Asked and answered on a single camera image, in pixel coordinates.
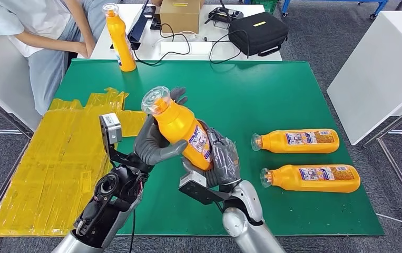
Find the orange plastic bottle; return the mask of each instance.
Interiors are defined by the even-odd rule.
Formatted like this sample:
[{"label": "orange plastic bottle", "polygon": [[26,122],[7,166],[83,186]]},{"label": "orange plastic bottle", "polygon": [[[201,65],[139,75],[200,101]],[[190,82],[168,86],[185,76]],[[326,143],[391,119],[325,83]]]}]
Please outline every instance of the orange plastic bottle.
[{"label": "orange plastic bottle", "polygon": [[211,169],[212,157],[207,133],[192,111],[170,98],[167,87],[159,86],[150,90],[143,97],[142,110],[156,118],[159,131],[170,143],[188,141],[182,155],[193,165],[203,170]]},{"label": "orange plastic bottle", "polygon": [[252,149],[273,153],[331,153],[339,148],[333,129],[275,130],[266,135],[253,134]]},{"label": "orange plastic bottle", "polygon": [[119,17],[119,7],[116,4],[105,4],[103,11],[106,14],[107,30],[112,39],[120,70],[125,72],[135,70],[135,59],[131,51],[131,44],[126,38],[125,23]]},{"label": "orange plastic bottle", "polygon": [[292,191],[353,192],[360,177],[350,165],[285,165],[277,170],[261,170],[264,187],[279,186]]}]

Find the bottle cap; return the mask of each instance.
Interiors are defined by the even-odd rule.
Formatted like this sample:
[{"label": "bottle cap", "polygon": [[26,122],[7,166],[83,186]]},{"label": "bottle cap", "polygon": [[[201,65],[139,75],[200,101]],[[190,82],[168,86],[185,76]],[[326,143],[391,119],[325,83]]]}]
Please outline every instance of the bottle cap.
[{"label": "bottle cap", "polygon": [[119,14],[119,7],[116,4],[105,4],[102,8],[106,17],[115,17]]},{"label": "bottle cap", "polygon": [[252,135],[252,149],[258,151],[263,147],[263,140],[260,135],[254,133]]},{"label": "bottle cap", "polygon": [[158,86],[152,88],[142,99],[142,110],[147,114],[159,115],[170,105],[170,90]]},{"label": "bottle cap", "polygon": [[264,188],[267,188],[272,185],[272,172],[266,168],[263,168],[260,173],[260,180],[261,180],[261,185],[263,185]]}]

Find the yellow plastic bag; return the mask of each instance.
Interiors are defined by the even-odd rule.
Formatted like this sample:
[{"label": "yellow plastic bag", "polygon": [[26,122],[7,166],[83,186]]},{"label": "yellow plastic bag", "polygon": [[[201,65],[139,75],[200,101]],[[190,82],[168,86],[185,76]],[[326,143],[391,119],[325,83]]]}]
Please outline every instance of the yellow plastic bag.
[{"label": "yellow plastic bag", "polygon": [[87,105],[54,99],[0,204],[0,236],[65,236],[111,165],[99,115],[115,112],[122,135],[136,136],[146,114],[122,111],[127,93],[108,88]]}]

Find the blue cart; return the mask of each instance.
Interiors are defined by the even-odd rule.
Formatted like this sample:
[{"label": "blue cart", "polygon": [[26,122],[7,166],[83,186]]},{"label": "blue cart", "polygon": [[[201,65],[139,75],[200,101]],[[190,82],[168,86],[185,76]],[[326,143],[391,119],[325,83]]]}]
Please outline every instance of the blue cart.
[{"label": "blue cart", "polygon": [[[322,0],[322,1],[344,1],[344,2],[358,2],[358,5],[362,4],[362,3],[369,3],[369,2],[376,2],[379,3],[378,8],[375,10],[375,12],[373,12],[370,15],[370,19],[374,20],[376,18],[376,16],[378,16],[379,12],[382,11],[382,9],[385,7],[385,5],[387,4],[388,0],[365,0],[363,2],[360,2],[360,0]],[[289,3],[291,2],[291,0],[285,0],[285,3],[283,3],[283,7],[281,8],[281,15],[283,17],[286,17],[288,15],[288,6]]]}]

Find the green table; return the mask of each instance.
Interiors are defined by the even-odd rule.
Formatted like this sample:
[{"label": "green table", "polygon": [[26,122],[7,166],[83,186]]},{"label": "green table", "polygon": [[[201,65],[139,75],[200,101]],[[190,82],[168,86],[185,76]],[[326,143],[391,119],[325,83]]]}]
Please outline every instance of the green table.
[{"label": "green table", "polygon": [[[253,133],[276,129],[332,128],[336,124],[307,62],[167,61],[158,67],[138,63],[122,73],[116,61],[77,60],[69,68],[56,98],[78,99],[83,105],[92,92],[106,87],[129,92],[125,109],[140,110],[143,95],[155,86],[187,87],[190,108],[223,135],[236,142],[242,179],[255,186],[264,219],[277,236],[384,234],[364,187],[353,193],[285,191],[263,188],[262,167],[285,164],[352,164],[345,145],[332,154],[274,154],[254,152]],[[132,151],[133,138],[124,138],[118,150]],[[135,232],[159,236],[226,235],[215,205],[204,206],[178,191],[184,174],[180,158],[155,166],[142,203],[137,208]],[[131,233],[132,219],[119,235]]]}]

